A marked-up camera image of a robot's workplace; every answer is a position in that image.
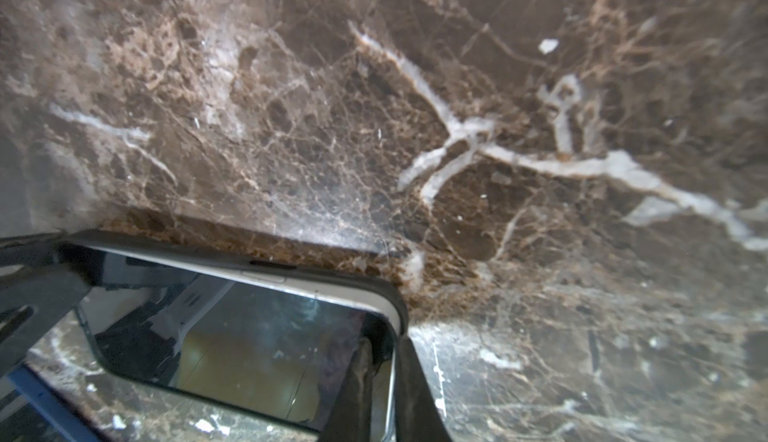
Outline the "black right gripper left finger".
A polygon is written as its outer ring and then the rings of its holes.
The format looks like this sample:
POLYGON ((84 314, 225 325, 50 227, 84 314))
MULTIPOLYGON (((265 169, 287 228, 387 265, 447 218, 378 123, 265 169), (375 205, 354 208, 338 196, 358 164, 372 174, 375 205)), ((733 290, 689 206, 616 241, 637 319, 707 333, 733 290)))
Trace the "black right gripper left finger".
POLYGON ((318 442, 369 442, 372 417, 373 353, 361 338, 318 442))

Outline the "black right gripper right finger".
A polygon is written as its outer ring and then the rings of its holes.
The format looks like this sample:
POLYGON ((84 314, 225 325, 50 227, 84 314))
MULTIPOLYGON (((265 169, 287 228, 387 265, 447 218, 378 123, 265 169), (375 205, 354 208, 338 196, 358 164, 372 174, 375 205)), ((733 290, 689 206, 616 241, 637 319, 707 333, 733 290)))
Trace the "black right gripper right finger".
POLYGON ((395 357, 395 432, 398 442, 451 442, 411 339, 398 339, 395 357))

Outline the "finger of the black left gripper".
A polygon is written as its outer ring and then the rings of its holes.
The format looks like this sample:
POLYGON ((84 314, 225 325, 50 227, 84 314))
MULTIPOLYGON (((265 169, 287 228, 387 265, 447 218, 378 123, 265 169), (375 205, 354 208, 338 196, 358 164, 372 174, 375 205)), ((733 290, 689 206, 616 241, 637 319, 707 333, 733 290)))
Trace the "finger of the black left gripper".
POLYGON ((90 292, 85 269, 64 254, 61 234, 1 240, 1 374, 26 354, 90 292))

